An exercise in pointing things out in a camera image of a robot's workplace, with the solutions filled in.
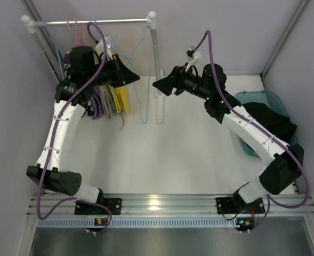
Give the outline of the yellow trousers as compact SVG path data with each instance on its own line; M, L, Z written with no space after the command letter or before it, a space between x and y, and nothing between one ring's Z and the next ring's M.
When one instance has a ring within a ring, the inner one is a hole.
M117 113L130 114L130 106L128 102L128 90L126 86L112 87L109 85L110 93L114 100Z

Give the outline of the black trousers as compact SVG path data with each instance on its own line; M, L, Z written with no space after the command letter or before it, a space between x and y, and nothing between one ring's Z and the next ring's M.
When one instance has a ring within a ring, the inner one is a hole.
M249 102L243 104L243 106L247 112L270 133L280 140L290 143L297 129L297 125L293 124L288 116L276 113L264 103Z

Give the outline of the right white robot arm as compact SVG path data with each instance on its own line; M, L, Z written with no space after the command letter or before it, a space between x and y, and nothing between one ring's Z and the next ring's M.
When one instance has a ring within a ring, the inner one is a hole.
M263 196L280 194L304 176L304 150L298 144L291 146L264 128L225 90L226 81L221 66L207 64L200 76L187 71L184 66L175 66L168 76L152 85L166 96L188 92L203 99L206 112L237 134L263 160L265 170L233 193L232 204L241 212Z

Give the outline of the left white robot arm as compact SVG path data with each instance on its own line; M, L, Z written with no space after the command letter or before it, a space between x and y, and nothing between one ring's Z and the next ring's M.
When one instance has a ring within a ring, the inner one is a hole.
M36 211L40 219L43 190L62 193L100 207L104 204L102 189L86 183L82 175L69 169L69 154L78 124L84 115L99 116L94 104L100 86L122 87L140 77L129 70L118 54L107 50L97 53L90 46L77 46L69 53L66 77L57 85L51 127L42 153L26 175L38 185Z

